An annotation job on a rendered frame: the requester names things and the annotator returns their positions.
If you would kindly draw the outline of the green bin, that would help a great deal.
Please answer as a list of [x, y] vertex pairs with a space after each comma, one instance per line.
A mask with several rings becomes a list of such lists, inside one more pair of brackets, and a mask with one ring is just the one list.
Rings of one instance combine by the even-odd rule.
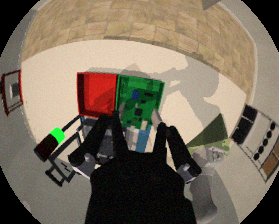
[[[121, 76], [121, 77], [120, 77]], [[141, 80], [143, 79], [143, 80]], [[149, 80], [149, 81], [147, 81]], [[153, 82], [154, 81], [154, 82]], [[139, 77], [132, 77], [126, 75], [118, 75], [118, 84], [117, 84], [117, 95], [116, 95], [116, 110], [119, 109], [122, 102], [126, 102], [127, 90], [128, 86], [150, 90], [154, 92], [158, 92], [158, 96], [156, 99], [156, 103], [154, 108], [159, 110], [163, 90], [164, 90], [165, 82], [146, 79], [146, 78], [139, 78]]]

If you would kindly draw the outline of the red open-top bin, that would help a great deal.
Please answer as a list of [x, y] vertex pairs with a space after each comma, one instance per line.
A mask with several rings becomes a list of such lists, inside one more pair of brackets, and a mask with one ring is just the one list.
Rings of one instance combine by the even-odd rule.
[[116, 108], [117, 84], [116, 74], [77, 73], [79, 115], [99, 118], [104, 113], [112, 116], [112, 106], [113, 110]]

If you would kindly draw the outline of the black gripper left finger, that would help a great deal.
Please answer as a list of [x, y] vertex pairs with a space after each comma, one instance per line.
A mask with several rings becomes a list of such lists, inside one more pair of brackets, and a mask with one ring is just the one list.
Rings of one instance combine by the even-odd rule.
[[136, 168], [121, 127], [124, 108], [125, 103], [122, 102], [118, 109], [120, 113], [118, 110], [113, 110], [112, 116], [101, 114], [83, 143], [68, 156], [71, 166], [78, 175], [83, 175], [90, 180], [91, 173], [96, 166], [94, 158], [97, 156], [107, 127], [111, 127], [113, 152], [114, 156], [117, 156], [120, 176], [125, 180], [130, 180], [134, 177]]

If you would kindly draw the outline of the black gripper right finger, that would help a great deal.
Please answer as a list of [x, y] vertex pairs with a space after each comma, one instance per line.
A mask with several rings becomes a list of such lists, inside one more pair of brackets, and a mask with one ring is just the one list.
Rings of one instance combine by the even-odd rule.
[[150, 176], [154, 181], [161, 181], [167, 174], [166, 139], [171, 152], [176, 172], [184, 179], [185, 184], [193, 181], [202, 170], [191, 157], [181, 135], [173, 125], [163, 123], [157, 109], [153, 109], [151, 116], [156, 133], [152, 152], [155, 153]]

